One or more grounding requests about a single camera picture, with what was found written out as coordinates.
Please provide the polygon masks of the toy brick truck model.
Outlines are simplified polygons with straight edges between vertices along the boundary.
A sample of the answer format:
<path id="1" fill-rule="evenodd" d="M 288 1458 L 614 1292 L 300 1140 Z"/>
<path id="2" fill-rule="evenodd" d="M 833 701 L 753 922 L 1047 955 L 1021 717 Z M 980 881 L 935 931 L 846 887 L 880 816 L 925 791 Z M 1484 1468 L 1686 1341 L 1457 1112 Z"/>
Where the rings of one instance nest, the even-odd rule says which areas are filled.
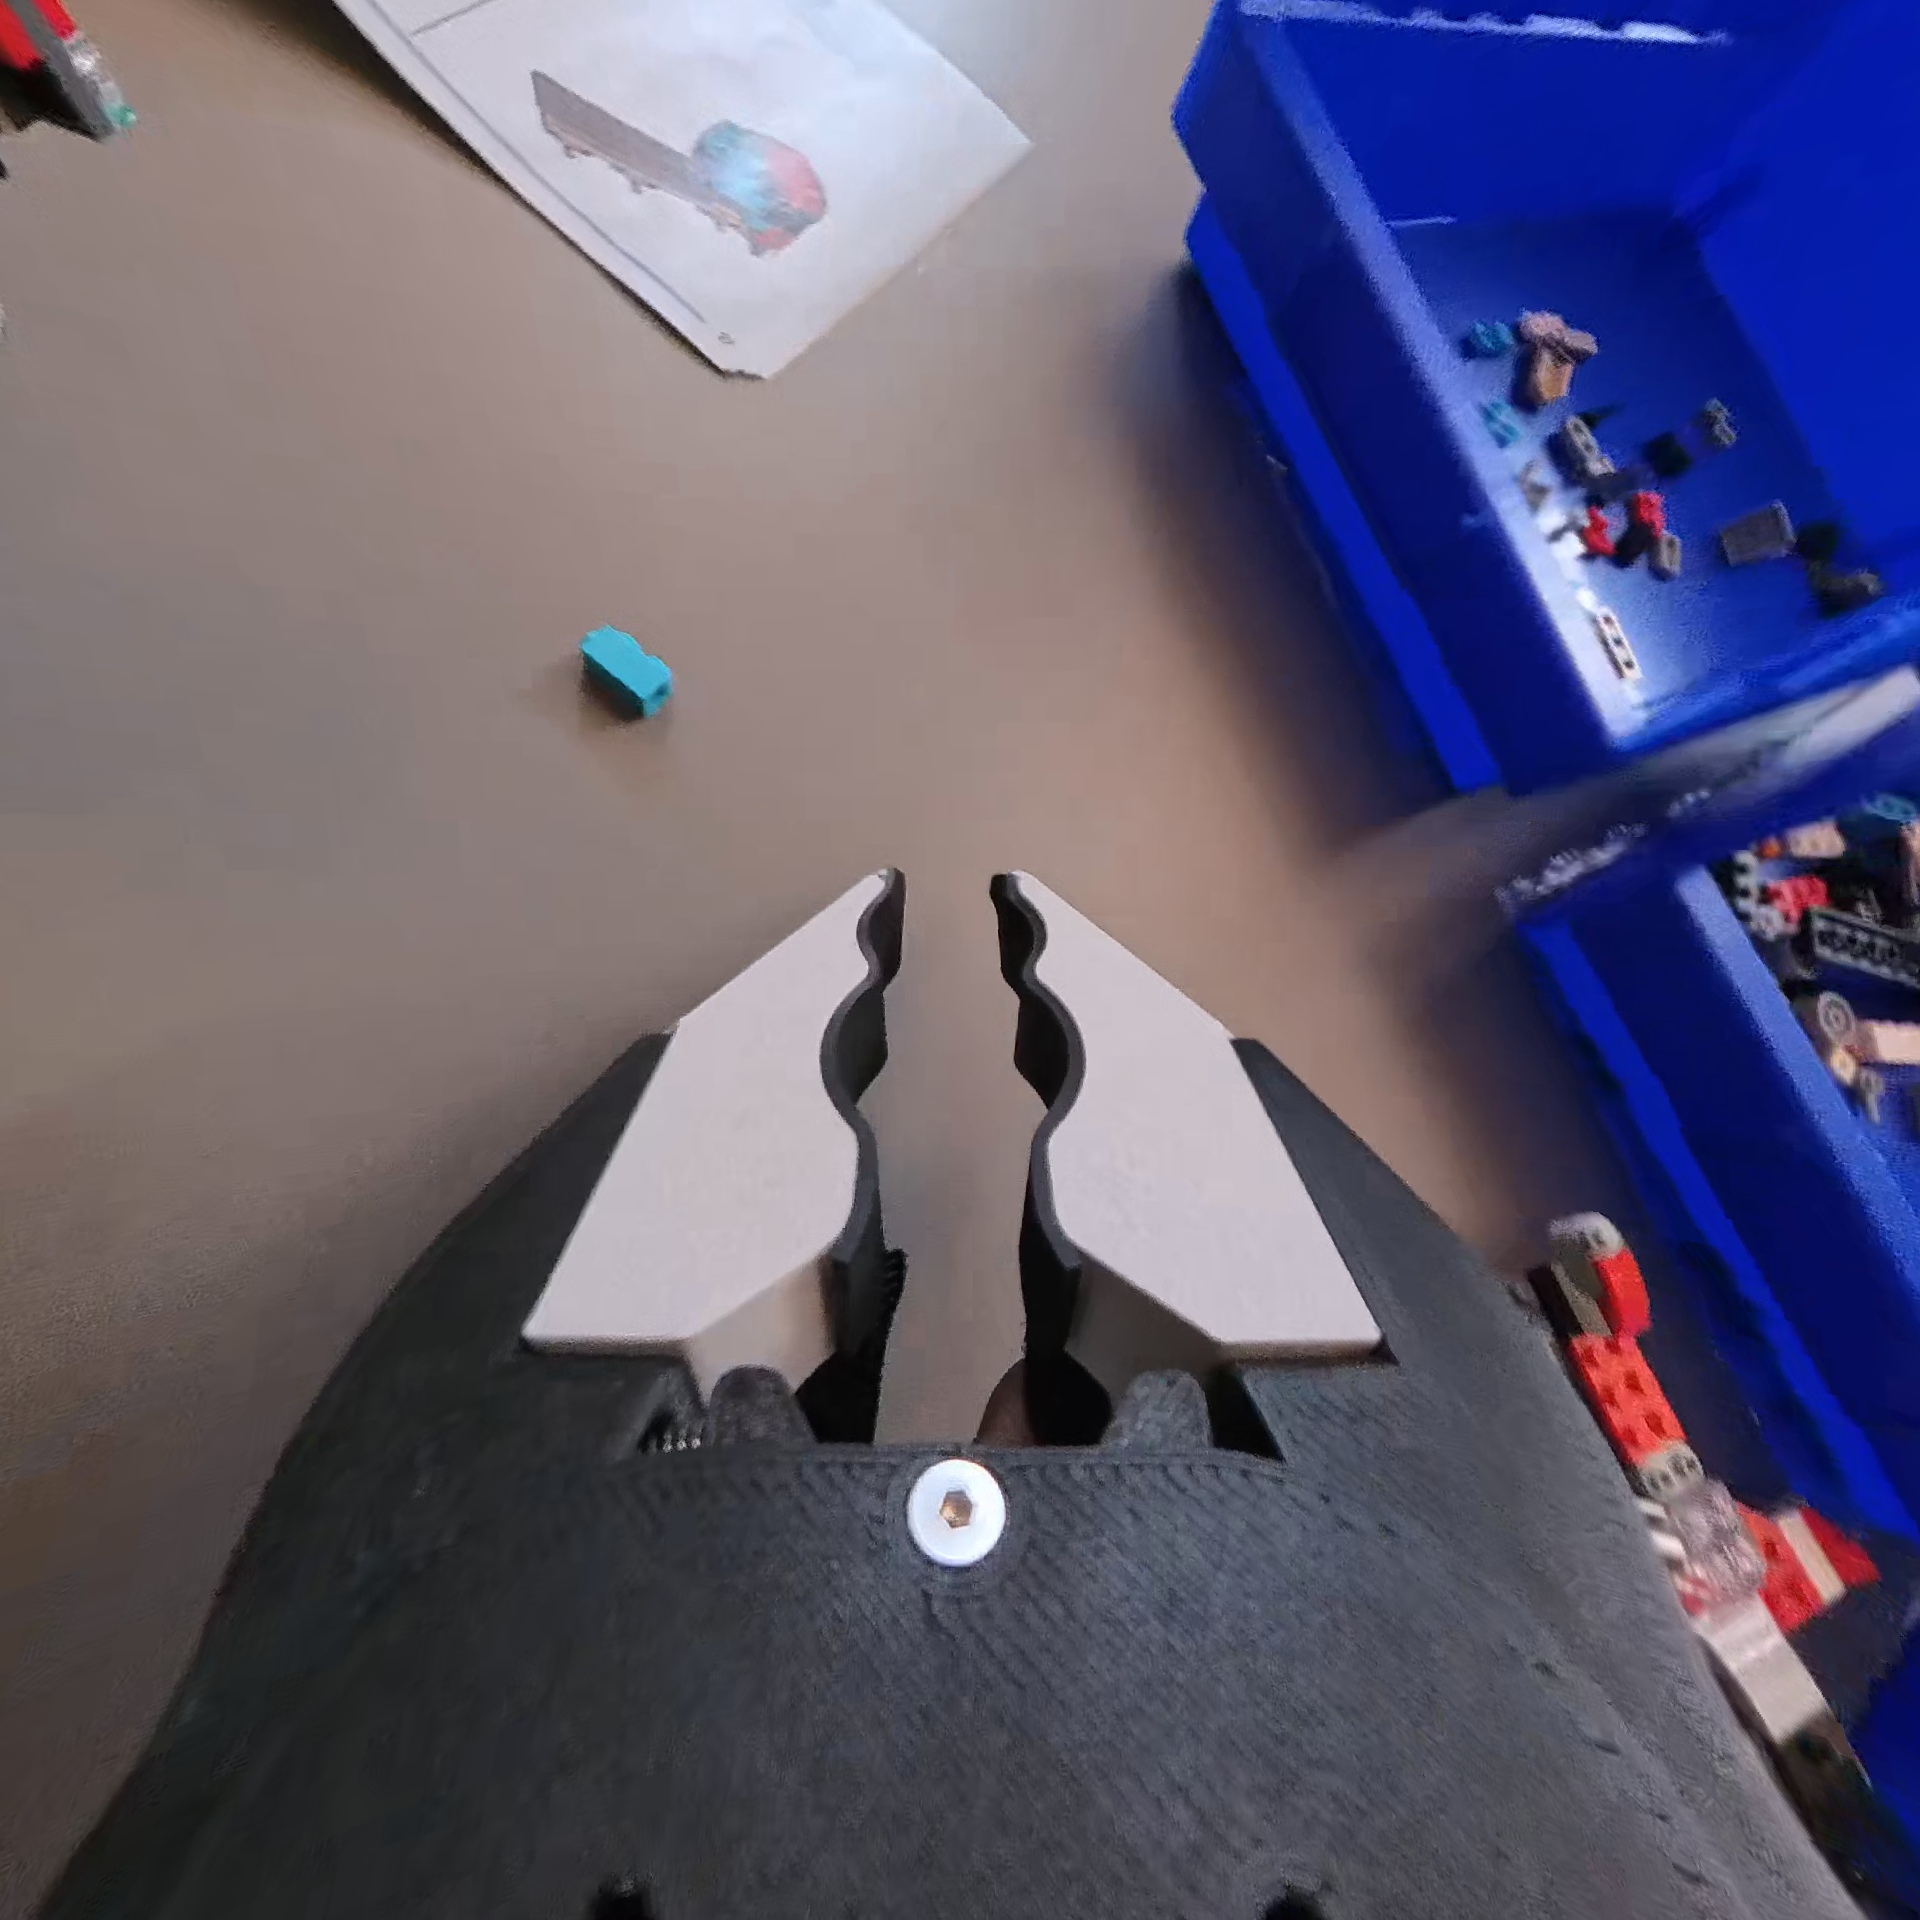
<path id="1" fill-rule="evenodd" d="M 96 43 L 60 3 L 1 3 L 1 136 L 60 129 L 107 141 L 137 115 Z"/>

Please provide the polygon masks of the scattered small toy bricks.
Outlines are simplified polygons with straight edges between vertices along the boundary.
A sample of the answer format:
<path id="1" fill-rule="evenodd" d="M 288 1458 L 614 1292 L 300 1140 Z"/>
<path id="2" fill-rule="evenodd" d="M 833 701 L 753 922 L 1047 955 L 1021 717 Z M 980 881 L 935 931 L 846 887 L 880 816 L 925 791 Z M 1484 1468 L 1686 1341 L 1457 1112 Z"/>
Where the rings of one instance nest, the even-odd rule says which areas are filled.
<path id="1" fill-rule="evenodd" d="M 1513 320 L 1475 320 L 1457 347 L 1470 362 L 1510 367 L 1508 396 L 1485 401 L 1478 419 L 1504 451 L 1518 451 L 1531 428 L 1543 429 L 1539 451 L 1515 473 L 1523 506 L 1572 584 L 1599 659 L 1621 683 L 1643 683 L 1639 652 L 1596 587 L 1598 570 L 1640 571 L 1657 585 L 1681 578 L 1686 545 L 1673 523 L 1670 492 L 1740 445 L 1736 415 L 1710 396 L 1680 425 L 1616 457 L 1603 428 L 1621 405 L 1571 403 L 1574 376 L 1598 355 L 1592 335 L 1548 308 L 1526 308 Z M 1887 597 L 1887 581 L 1873 568 L 1844 562 L 1844 530 L 1836 519 L 1799 521 L 1780 501 L 1727 519 L 1712 551 L 1724 570 L 1799 568 L 1822 618 L 1848 618 Z"/>

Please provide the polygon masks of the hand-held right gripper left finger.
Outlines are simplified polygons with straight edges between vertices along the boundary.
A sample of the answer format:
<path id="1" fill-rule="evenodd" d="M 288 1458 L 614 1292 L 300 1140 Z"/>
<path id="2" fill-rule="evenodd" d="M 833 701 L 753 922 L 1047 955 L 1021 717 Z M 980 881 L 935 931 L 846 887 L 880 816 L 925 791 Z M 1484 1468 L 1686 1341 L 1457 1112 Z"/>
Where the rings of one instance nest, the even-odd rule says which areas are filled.
<path id="1" fill-rule="evenodd" d="M 885 1309 L 878 1145 L 905 879 L 881 869 L 679 1020 L 548 1272 L 537 1353 L 804 1385 Z"/>

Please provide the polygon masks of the red white toy brick assembly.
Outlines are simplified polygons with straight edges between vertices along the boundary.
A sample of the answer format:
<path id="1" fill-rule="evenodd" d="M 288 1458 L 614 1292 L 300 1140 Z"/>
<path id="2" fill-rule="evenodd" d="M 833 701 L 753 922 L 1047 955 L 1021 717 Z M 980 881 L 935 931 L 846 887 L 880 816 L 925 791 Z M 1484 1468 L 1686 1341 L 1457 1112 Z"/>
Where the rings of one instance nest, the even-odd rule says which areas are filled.
<path id="1" fill-rule="evenodd" d="M 1548 1239 L 1526 1281 L 1721 1691 L 1811 1831 L 1832 1852 L 1854 1845 L 1878 1804 L 1791 1640 L 1878 1565 L 1805 1504 L 1759 1511 L 1708 1472 L 1643 1353 L 1648 1284 L 1609 1217 L 1560 1217 Z"/>

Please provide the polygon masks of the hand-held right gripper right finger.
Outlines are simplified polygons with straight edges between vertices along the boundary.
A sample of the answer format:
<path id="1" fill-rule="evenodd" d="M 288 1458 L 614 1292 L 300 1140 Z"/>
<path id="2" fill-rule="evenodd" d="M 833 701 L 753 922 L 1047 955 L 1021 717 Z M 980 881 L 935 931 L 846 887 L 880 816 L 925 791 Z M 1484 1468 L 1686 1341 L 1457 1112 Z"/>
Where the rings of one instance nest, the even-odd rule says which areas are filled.
<path id="1" fill-rule="evenodd" d="M 1039 1101 L 1024 1345 L 1089 1379 L 1373 1361 L 1384 1336 L 1231 1032 L 1033 873 L 992 879 Z"/>

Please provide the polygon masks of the grey desk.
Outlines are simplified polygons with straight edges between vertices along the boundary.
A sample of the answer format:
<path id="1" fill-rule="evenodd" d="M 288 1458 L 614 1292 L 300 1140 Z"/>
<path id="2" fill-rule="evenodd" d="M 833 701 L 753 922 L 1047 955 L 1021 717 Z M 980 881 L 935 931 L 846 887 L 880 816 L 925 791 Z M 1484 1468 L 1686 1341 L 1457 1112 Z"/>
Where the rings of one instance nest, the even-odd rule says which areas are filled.
<path id="1" fill-rule="evenodd" d="M 889 1433 L 1014 1356 L 1024 866 L 1485 1253 L 1616 1170 L 1177 275 L 1207 4 L 900 4 L 1030 154 L 769 381 L 333 4 L 76 4 L 137 130 L 4 183 L 4 1909 L 173 1685 L 407 1255 L 657 1027 L 908 876 Z M 612 627 L 653 717 L 582 683 Z"/>

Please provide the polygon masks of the small teal toy brick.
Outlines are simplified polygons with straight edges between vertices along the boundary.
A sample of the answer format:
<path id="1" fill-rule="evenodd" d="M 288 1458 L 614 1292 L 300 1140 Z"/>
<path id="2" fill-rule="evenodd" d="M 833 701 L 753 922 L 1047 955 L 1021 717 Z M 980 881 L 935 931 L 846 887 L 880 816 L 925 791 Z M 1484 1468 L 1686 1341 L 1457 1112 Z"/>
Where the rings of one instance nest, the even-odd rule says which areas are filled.
<path id="1" fill-rule="evenodd" d="M 671 667 L 622 628 L 582 636 L 579 661 L 587 690 L 623 717 L 653 717 L 673 695 Z"/>

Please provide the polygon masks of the pile of dark toy bricks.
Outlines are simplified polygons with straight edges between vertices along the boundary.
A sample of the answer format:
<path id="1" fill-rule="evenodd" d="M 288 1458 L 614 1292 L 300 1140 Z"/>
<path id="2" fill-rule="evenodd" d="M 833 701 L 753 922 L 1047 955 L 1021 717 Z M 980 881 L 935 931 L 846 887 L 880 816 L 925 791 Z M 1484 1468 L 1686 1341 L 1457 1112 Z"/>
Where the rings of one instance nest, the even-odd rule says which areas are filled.
<path id="1" fill-rule="evenodd" d="M 1712 865 L 1718 898 L 1854 1114 L 1915 1133 L 1917 803 L 1876 791 Z"/>

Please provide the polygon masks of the brick instruction booklet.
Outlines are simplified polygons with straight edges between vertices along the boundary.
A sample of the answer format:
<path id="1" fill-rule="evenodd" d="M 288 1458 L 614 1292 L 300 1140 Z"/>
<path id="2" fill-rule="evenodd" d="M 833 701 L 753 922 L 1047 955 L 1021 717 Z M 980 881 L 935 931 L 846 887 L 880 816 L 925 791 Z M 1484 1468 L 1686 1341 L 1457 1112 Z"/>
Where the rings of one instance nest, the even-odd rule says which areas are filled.
<path id="1" fill-rule="evenodd" d="M 341 3 L 487 170 L 713 369 L 774 377 L 1027 154 L 872 3 Z"/>

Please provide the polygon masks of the blue plastic storage bin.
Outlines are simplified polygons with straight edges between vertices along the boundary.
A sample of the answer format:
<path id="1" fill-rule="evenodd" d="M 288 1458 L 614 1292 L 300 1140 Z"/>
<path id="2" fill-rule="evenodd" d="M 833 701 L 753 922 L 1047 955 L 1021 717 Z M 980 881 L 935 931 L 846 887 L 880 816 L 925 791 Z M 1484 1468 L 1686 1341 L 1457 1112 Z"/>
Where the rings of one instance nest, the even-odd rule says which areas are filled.
<path id="1" fill-rule="evenodd" d="M 1455 785 L 1612 776 L 1915 669 L 1915 4 L 1216 4 L 1172 125 L 1190 263 L 1316 533 Z M 1676 585 L 1598 568 L 1599 659 L 1504 451 L 1548 308 L 1616 457 L 1710 396 L 1740 445 L 1670 492 Z M 1824 618 L 1729 519 L 1837 521 L 1887 597 Z"/>
<path id="2" fill-rule="evenodd" d="M 1816 1066 L 1710 866 L 1603 879 L 1518 916 L 1795 1484 L 1915 1544 L 1917 1140 Z"/>

